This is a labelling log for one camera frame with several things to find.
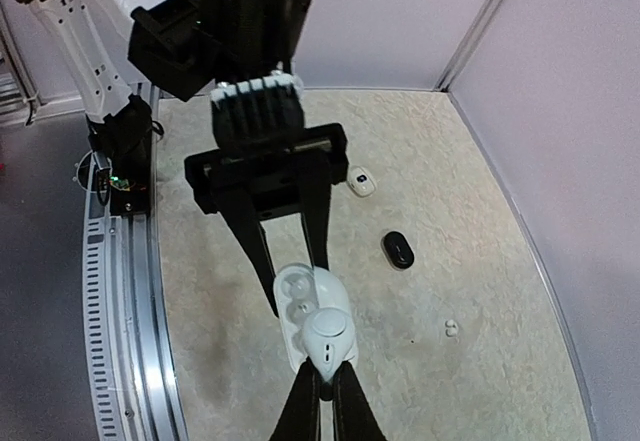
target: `white robotic arm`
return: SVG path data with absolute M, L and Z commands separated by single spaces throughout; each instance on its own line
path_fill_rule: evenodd
M 116 71 L 92 19 L 105 15 L 126 41 L 137 7 L 152 8 L 165 0 L 33 0 L 30 8 L 58 45 L 92 123 L 102 124 L 129 104 L 131 90 Z

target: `metal frame edge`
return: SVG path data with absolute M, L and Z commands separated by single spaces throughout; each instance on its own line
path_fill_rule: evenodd
M 485 0 L 473 23 L 460 41 L 444 72 L 436 83 L 435 91 L 448 92 L 467 62 L 482 41 L 491 21 L 495 18 L 504 0 Z

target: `black bracket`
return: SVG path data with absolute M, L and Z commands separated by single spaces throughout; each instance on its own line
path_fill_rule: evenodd
M 349 161 L 342 126 L 306 129 L 290 147 L 234 159 L 220 150 L 185 160 L 186 178 L 205 214 L 220 213 L 258 274 L 277 316 L 275 271 L 260 224 L 300 213 L 311 264 L 328 269 L 331 186 L 346 180 Z

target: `metal track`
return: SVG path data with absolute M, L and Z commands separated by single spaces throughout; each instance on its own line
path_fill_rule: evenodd
M 149 102 L 155 116 L 158 90 L 137 85 L 134 92 Z M 155 150 L 153 156 L 155 186 Z M 188 440 L 164 306 L 155 192 L 152 199 L 149 216 L 112 217 L 87 191 L 84 325 L 103 441 Z

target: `robotic arm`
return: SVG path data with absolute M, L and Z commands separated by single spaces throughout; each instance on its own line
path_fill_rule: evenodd
M 271 440 L 320 439 L 320 399 L 334 401 L 335 439 L 384 440 L 353 370 L 346 290 L 327 271 L 331 187 L 346 179 L 346 136 L 339 124 L 305 128 L 291 73 L 311 0 L 17 1 L 51 33 L 80 90 L 112 215 L 150 210 L 153 120 L 116 71 L 91 13 L 106 16 L 129 43 L 129 61 L 177 98 L 216 81 L 219 149 L 187 158 L 185 171 L 203 212 L 220 213 L 233 231 L 281 321 L 297 377 Z M 293 213 L 315 267 L 276 276 L 261 222 Z

